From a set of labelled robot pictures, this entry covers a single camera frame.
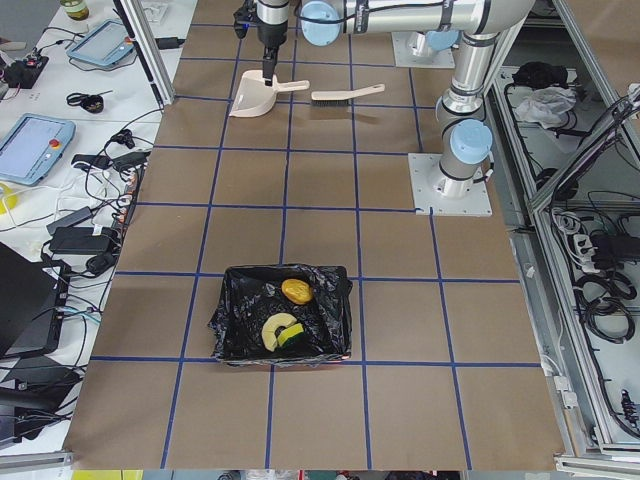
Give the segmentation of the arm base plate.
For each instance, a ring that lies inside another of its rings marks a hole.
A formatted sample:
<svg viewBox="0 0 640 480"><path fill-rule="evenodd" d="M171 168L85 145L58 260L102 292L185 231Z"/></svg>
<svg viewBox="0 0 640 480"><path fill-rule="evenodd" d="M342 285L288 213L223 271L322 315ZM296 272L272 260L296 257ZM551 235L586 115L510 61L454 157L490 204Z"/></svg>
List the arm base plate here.
<svg viewBox="0 0 640 480"><path fill-rule="evenodd" d="M396 67L453 69L452 48L459 31L393 32L392 43Z"/></svg>
<svg viewBox="0 0 640 480"><path fill-rule="evenodd" d="M441 154L410 153L408 166L417 215L490 217L493 213L482 166L459 181L440 169Z"/></svg>

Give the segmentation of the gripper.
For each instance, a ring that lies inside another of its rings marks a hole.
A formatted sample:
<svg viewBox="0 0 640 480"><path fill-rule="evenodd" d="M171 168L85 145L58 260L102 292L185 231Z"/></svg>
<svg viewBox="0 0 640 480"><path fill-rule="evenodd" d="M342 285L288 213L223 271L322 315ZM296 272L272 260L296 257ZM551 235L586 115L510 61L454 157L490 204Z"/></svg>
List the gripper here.
<svg viewBox="0 0 640 480"><path fill-rule="evenodd" d="M278 62L280 47L286 42L289 18L287 0L247 0L234 12L234 31L244 39L250 26L257 29L257 36L264 46L262 75L267 85Z"/></svg>

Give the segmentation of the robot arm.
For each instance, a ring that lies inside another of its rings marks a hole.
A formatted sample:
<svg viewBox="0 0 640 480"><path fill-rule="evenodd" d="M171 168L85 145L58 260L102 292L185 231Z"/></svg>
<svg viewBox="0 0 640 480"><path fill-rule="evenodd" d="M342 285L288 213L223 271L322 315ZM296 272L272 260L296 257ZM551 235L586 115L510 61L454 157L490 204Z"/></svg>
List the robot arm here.
<svg viewBox="0 0 640 480"><path fill-rule="evenodd" d="M273 85L280 47L286 42L289 2L285 0L247 0L234 12L234 31L244 39L250 26L264 46L262 78L266 86Z"/></svg>
<svg viewBox="0 0 640 480"><path fill-rule="evenodd" d="M340 34L458 31L460 46L448 88L436 104L443 153L429 174L444 198L466 196L492 146L479 119L498 40L526 19L532 1L302 1L295 15L306 40L317 46Z"/></svg>

